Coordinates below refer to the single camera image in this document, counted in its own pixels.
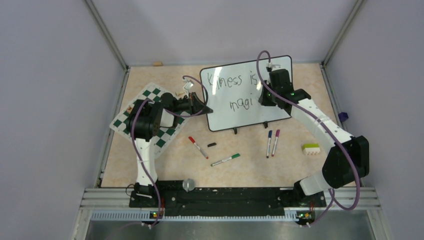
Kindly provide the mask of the black marker cap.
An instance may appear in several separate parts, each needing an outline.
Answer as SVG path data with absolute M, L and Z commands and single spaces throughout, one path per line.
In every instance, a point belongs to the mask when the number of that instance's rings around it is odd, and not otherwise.
M 209 143 L 208 145 L 207 145 L 207 147 L 208 148 L 210 148 L 210 147 L 213 147 L 213 146 L 216 146 L 217 145 L 217 143 L 216 142 L 213 142 L 213 143 Z

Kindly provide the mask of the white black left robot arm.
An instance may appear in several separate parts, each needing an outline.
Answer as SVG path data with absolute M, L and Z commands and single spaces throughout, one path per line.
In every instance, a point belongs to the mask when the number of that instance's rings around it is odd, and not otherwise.
M 195 92 L 177 99 L 165 92 L 159 101 L 138 99 L 129 114 L 126 129 L 136 152 L 137 177 L 134 194 L 149 207 L 160 202 L 160 193 L 156 182 L 158 175 L 155 168 L 154 137 L 160 128 L 174 130 L 178 125 L 177 112 L 185 112 L 188 117 L 211 114 L 213 110 L 202 102 Z

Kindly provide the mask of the white whiteboard black frame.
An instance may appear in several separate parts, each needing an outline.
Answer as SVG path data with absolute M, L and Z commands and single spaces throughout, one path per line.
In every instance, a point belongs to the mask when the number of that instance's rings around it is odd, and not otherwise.
M 205 67 L 199 76 L 205 86 L 203 95 L 212 113 L 206 115 L 212 132 L 231 130 L 290 118 L 277 106 L 259 103 L 262 83 L 269 79 L 268 59 L 251 60 L 226 65 Z

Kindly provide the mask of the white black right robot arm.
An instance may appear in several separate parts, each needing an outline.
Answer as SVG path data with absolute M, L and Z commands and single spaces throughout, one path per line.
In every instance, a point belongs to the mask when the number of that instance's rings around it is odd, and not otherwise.
M 325 115 L 304 89 L 294 89 L 287 69 L 268 63 L 269 79 L 262 87 L 259 103 L 277 106 L 302 123 L 326 152 L 322 169 L 294 183 L 293 200 L 307 206 L 314 194 L 338 189 L 370 172 L 369 141 L 353 136 Z

